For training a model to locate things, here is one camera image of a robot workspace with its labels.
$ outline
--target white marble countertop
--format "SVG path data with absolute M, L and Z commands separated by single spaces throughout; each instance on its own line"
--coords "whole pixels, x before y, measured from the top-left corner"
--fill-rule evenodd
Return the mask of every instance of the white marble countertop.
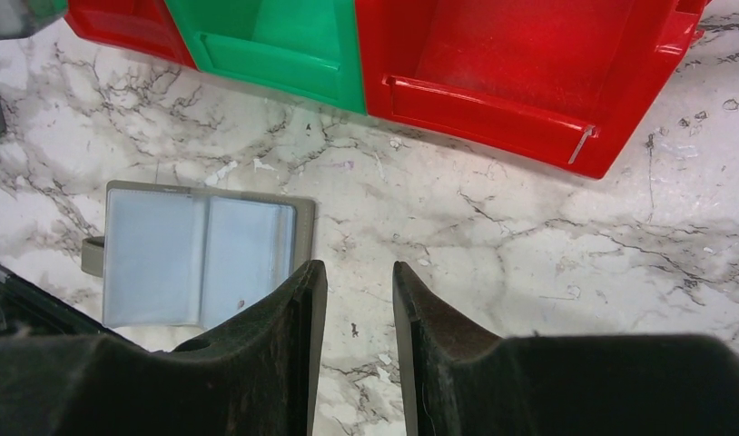
M 739 0 L 602 181 L 94 45 L 0 42 L 0 263 L 99 318 L 79 269 L 111 179 L 319 202 L 314 434 L 404 434 L 391 267 L 501 335 L 700 332 L 739 352 Z M 171 349 L 191 329 L 122 329 Z

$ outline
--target green plastic storage bin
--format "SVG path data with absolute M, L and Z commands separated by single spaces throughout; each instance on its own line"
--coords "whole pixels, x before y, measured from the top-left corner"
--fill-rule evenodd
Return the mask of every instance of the green plastic storage bin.
M 198 68 L 365 114 L 353 0 L 166 0 Z

